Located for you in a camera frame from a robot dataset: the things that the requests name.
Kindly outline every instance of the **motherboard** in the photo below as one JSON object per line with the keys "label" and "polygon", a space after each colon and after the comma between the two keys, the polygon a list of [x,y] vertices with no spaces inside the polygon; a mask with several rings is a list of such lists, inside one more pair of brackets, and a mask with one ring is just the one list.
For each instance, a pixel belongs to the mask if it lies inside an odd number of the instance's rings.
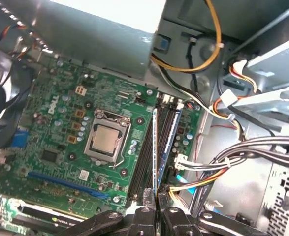
{"label": "motherboard", "polygon": [[140,202],[152,186],[155,108],[159,185],[167,183],[169,157],[189,155],[197,132],[199,111],[182,99],[67,60],[45,64],[4,150],[10,160],[0,165],[0,225],[17,233],[26,231],[13,223],[32,229],[26,221],[36,219],[51,223],[46,232],[55,233],[56,222],[69,227]]}

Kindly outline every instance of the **white wire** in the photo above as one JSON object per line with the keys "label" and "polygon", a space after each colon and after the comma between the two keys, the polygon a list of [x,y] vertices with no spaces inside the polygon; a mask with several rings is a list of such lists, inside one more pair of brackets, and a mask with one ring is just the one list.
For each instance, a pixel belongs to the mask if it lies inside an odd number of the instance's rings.
{"label": "white wire", "polygon": [[201,101],[199,101],[195,96],[192,96],[191,94],[187,93],[186,91],[183,91],[179,88],[177,88],[176,86],[172,85],[170,81],[168,81],[168,79],[165,77],[164,73],[161,71],[160,67],[155,64],[155,62],[151,59],[151,62],[156,65],[157,69],[159,70],[160,74],[162,75],[163,79],[173,88],[175,88],[176,90],[178,90],[179,92],[185,94],[186,96],[192,98],[194,101],[196,101],[206,112],[210,113],[211,115],[215,116],[215,117],[218,117],[220,119],[224,119],[224,120],[231,120],[231,117],[233,115],[229,115],[228,117],[223,117],[223,116],[220,116],[218,114],[215,114],[213,113],[208,107],[204,106],[203,103]]}

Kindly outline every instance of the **chip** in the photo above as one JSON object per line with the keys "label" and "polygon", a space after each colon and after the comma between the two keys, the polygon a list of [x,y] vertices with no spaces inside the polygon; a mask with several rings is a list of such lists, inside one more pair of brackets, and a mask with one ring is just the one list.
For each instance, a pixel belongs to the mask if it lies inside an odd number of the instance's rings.
{"label": "chip", "polygon": [[84,115],[85,115],[85,112],[83,110],[76,110],[75,112],[76,117],[83,118]]}
{"label": "chip", "polygon": [[80,130],[80,127],[81,127],[81,124],[80,123],[72,123],[72,129],[75,129],[75,130]]}
{"label": "chip", "polygon": [[55,163],[57,161],[58,153],[50,150],[44,150],[41,160]]}
{"label": "chip", "polygon": [[185,129],[179,127],[177,130],[177,134],[183,134],[185,132]]}
{"label": "chip", "polygon": [[72,135],[69,135],[68,138],[67,138],[67,141],[69,143],[75,144],[76,143],[76,137],[72,136]]}
{"label": "chip", "polygon": [[119,130],[99,125],[93,138],[92,148],[107,153],[114,153],[118,139]]}

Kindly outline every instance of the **cpu socket cover plate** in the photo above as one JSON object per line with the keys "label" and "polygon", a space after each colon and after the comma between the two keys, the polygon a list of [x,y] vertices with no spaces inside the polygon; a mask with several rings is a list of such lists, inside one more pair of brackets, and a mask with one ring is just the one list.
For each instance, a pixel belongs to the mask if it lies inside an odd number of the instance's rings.
{"label": "cpu socket cover plate", "polygon": [[116,163],[128,129],[130,118],[96,109],[84,154],[102,165]]}

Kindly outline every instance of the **cpu fan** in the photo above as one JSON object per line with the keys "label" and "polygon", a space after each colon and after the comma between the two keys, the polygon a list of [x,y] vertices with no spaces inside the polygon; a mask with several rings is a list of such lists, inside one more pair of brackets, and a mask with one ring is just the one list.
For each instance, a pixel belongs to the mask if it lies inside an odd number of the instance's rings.
{"label": "cpu fan", "polygon": [[31,68],[0,51],[0,148],[16,132],[32,78]]}

